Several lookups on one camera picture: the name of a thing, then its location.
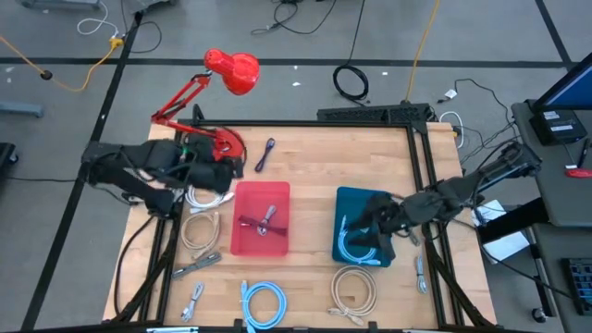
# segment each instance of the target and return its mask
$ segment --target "blue cable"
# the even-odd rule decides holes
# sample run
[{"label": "blue cable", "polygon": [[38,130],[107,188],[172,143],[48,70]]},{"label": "blue cable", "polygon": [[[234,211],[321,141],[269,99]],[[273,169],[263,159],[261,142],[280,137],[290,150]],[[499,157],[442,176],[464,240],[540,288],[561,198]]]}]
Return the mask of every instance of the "blue cable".
[{"label": "blue cable", "polygon": [[366,255],[361,256],[361,257],[355,257],[351,253],[348,252],[348,249],[345,247],[345,237],[348,234],[348,231],[345,228],[346,220],[347,220],[347,217],[343,216],[343,219],[341,220],[341,230],[339,231],[339,240],[338,240],[339,253],[341,253],[341,256],[343,257],[343,259],[345,259],[353,264],[358,264],[358,265],[360,265],[360,264],[380,265],[380,260],[372,259],[376,255],[375,248],[370,248],[370,251],[368,251],[368,253]]},{"label": "blue cable", "polygon": [[[277,296],[277,303],[279,304],[276,315],[274,315],[273,318],[269,319],[269,321],[265,323],[259,323],[256,321],[251,315],[251,310],[249,309],[249,302],[251,301],[252,296],[260,290],[273,291]],[[275,327],[277,324],[279,324],[279,322],[281,322],[281,320],[284,318],[284,315],[286,314],[286,308],[288,307],[286,294],[284,294],[284,291],[282,291],[282,289],[273,282],[257,282],[249,288],[247,281],[243,280],[240,284],[240,296],[240,302],[242,302],[242,316],[244,317],[245,322],[247,322],[247,332],[249,333],[256,333],[256,329],[270,329]]]}]

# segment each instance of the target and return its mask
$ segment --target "computer monitor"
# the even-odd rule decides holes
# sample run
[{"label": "computer monitor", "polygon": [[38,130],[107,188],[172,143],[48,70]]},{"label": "computer monitor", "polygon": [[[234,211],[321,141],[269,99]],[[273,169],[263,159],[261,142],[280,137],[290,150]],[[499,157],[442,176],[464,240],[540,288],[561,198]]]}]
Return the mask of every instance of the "computer monitor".
[{"label": "computer monitor", "polygon": [[545,92],[533,107],[535,111],[592,110],[592,53]]}]

